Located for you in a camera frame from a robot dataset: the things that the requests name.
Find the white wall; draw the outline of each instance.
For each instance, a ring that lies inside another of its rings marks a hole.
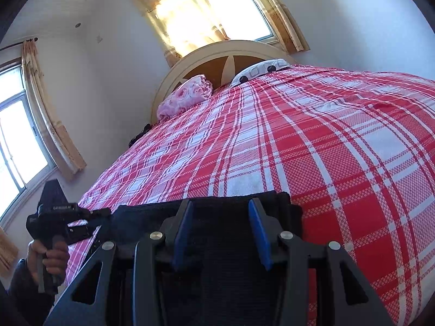
[[[163,51],[133,0],[102,0],[81,28],[128,141],[151,120],[154,95],[169,72]]]
[[[412,0],[282,0],[311,51],[300,62],[435,79],[435,34]]]
[[[75,37],[40,38],[36,42],[47,92],[75,146],[88,166],[73,181],[66,182],[56,170],[49,178],[57,178],[71,202],[78,201],[128,147],[120,139],[123,132],[119,116],[109,102],[105,88],[99,82],[88,59],[82,41]],[[20,55],[19,49],[0,54],[0,63]],[[36,211],[43,186],[39,187],[19,208],[17,216],[5,231],[19,248],[19,258],[25,257],[31,241],[25,223]],[[9,278],[3,278],[5,285]]]

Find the person's left hand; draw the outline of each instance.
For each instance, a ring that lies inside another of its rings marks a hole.
[[[39,240],[34,240],[29,243],[27,251],[27,268],[36,284],[39,282],[38,267],[36,264],[38,254],[47,255],[47,258],[42,260],[42,263],[47,268],[47,272],[52,275],[58,275],[61,283],[63,283],[66,276],[68,260],[70,259],[67,243],[64,241],[58,241],[54,244],[52,250],[47,250]]]

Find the black sleeve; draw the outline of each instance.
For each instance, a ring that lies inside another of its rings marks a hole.
[[[41,326],[54,303],[54,296],[38,293],[24,259],[18,262],[8,294],[20,314],[32,326]]]

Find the blue gripper pad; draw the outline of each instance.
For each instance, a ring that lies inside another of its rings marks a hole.
[[[173,244],[172,267],[175,271],[181,267],[183,263],[184,249],[188,243],[188,236],[192,227],[193,220],[193,203],[189,202],[184,213],[183,219],[178,228],[178,234]]]
[[[254,200],[249,201],[248,212],[249,222],[251,223],[260,261],[266,268],[266,271],[269,271],[273,265],[271,258],[271,245]]]

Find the sunlit curtain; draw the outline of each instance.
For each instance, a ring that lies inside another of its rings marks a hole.
[[[228,37],[208,0],[135,0],[164,45],[170,67],[190,52]]]
[[[285,5],[278,0],[256,0],[273,28],[281,47],[288,53],[309,50],[299,27]]]
[[[86,163],[51,104],[37,54],[33,40],[24,42],[21,67],[27,99],[42,141],[62,175],[71,180],[75,173],[86,167]]]
[[[6,276],[17,258],[18,248],[9,240],[0,228],[0,274]]]

